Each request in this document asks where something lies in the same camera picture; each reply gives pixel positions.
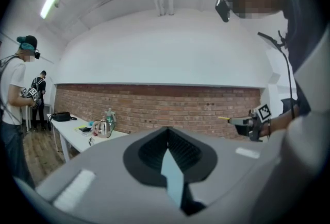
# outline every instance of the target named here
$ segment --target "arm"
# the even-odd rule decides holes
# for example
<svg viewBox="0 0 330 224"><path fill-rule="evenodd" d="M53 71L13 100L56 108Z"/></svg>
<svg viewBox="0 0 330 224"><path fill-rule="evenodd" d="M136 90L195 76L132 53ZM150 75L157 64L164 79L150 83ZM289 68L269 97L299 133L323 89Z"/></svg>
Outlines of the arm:
<svg viewBox="0 0 330 224"><path fill-rule="evenodd" d="M299 116L299 106L294 105L293 110L294 110L294 116L298 117ZM289 126L290 122L292 122L291 110L280 115L279 117L271 119L270 132L273 133L274 131L277 131L277 130L286 129ZM264 124L264 126L261 130L261 133L260 133L260 137L266 136L268 134L269 134L268 124Z"/></svg>
<svg viewBox="0 0 330 224"><path fill-rule="evenodd" d="M21 88L24 87L25 65L18 65L12 74L9 90L8 103L15 107L34 106L32 98L23 98L20 96Z"/></svg>
<svg viewBox="0 0 330 224"><path fill-rule="evenodd" d="M42 95L45 95L45 93L46 93L46 81L43 81L41 83L41 91L42 91Z"/></svg>
<svg viewBox="0 0 330 224"><path fill-rule="evenodd" d="M10 85L8 91L8 103L15 107L34 106L35 102L32 98L22 98L19 96L20 91L20 87Z"/></svg>

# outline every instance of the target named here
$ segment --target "red brick wall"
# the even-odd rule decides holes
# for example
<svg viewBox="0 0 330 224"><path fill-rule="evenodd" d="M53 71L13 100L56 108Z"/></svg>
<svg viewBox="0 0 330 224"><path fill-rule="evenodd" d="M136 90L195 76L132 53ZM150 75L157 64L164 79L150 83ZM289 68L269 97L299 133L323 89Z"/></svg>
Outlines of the red brick wall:
<svg viewBox="0 0 330 224"><path fill-rule="evenodd" d="M125 133L174 126L236 138L234 126L218 116L246 116L259 104L258 89L63 84L57 86L55 111L96 120L112 108L117 114L116 130Z"/></svg>

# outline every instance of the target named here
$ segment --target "controller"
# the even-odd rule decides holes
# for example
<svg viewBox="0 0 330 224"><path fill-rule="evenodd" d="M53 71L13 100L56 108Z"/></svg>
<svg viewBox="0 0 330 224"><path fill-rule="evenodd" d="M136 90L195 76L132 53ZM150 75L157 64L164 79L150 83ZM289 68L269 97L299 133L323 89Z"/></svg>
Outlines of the controller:
<svg viewBox="0 0 330 224"><path fill-rule="evenodd" d="M24 88L22 90L22 97L32 98L36 102L36 104L33 106L33 109L37 109L41 104L40 93L34 88L30 88L29 90Z"/></svg>
<svg viewBox="0 0 330 224"><path fill-rule="evenodd" d="M239 135L247 136L253 142L261 142L261 129L265 122L269 122L271 115L268 105L265 104L250 110L247 117L225 119L229 124L235 125Z"/></svg>

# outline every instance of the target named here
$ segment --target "black bag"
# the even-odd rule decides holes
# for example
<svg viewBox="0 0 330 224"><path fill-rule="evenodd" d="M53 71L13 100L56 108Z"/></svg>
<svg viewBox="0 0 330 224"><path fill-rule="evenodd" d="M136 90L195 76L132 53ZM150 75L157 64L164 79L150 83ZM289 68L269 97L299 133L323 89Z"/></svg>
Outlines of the black bag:
<svg viewBox="0 0 330 224"><path fill-rule="evenodd" d="M70 116L70 112L55 112L48 118L48 129L49 131L52 129L52 120L55 120L57 122L68 122L71 119L77 120L77 118Z"/></svg>
<svg viewBox="0 0 330 224"><path fill-rule="evenodd" d="M57 122L67 122L71 120L70 112L57 112L53 113L51 119Z"/></svg>

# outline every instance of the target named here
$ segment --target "white label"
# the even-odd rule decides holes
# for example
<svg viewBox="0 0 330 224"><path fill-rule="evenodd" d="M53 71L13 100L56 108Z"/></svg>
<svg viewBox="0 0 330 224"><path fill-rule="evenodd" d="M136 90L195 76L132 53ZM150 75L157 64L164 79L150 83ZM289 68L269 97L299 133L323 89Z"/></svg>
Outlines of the white label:
<svg viewBox="0 0 330 224"><path fill-rule="evenodd" d="M242 156L250 157L253 159L258 159L260 157L260 152L250 150L250 149L245 149L242 147L237 148L235 153L240 154Z"/></svg>
<svg viewBox="0 0 330 224"><path fill-rule="evenodd" d="M96 175L93 172L83 169L72 183L56 198L54 206L64 212L73 211L95 177Z"/></svg>

